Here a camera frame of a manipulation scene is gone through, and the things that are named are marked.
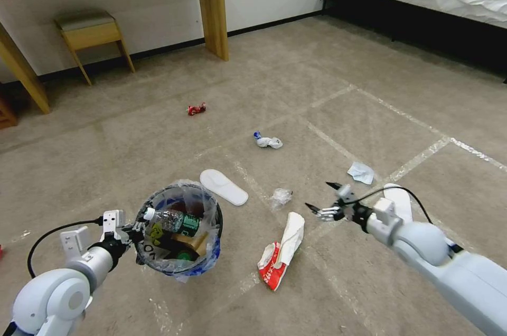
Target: wooden stool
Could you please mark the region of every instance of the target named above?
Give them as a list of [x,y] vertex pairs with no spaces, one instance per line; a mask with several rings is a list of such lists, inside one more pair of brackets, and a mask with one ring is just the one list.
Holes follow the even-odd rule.
[[86,11],[63,15],[55,19],[60,33],[69,47],[89,85],[90,78],[79,61],[76,51],[96,45],[116,42],[120,53],[127,59],[128,66],[135,72],[132,60],[125,47],[125,41],[115,19],[105,11]]

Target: bed frame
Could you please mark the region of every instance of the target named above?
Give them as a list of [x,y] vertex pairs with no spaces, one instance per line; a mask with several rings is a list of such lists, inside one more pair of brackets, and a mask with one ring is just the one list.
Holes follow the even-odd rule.
[[507,74],[505,46],[497,51],[498,44],[507,44],[507,30],[497,26],[395,0],[323,0],[322,13]]

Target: crumpled plastic bag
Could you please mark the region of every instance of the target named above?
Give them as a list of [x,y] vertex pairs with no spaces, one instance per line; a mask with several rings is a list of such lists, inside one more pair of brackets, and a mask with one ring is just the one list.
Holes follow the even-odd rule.
[[375,172],[371,167],[359,162],[352,163],[347,174],[352,176],[354,180],[368,185],[373,182],[373,177],[375,176]]
[[277,188],[273,196],[269,198],[271,209],[279,210],[292,199],[292,191],[285,188]]

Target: red candy wrapper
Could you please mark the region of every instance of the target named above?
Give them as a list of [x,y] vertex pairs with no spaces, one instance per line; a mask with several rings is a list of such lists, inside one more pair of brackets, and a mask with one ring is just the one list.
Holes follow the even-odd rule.
[[189,106],[189,116],[193,116],[194,114],[202,113],[206,111],[206,103],[203,102],[201,106]]

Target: red snack wrapper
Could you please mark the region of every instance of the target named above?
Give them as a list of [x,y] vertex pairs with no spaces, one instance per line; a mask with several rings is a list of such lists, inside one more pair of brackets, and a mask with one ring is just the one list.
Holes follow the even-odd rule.
[[193,116],[194,114],[202,113],[206,111],[206,103],[203,102],[200,106],[189,106],[189,116]]
[[271,290],[276,291],[285,275],[287,265],[282,263],[280,268],[275,268],[276,259],[280,252],[280,243],[274,242],[266,247],[264,254],[257,264],[260,277]]

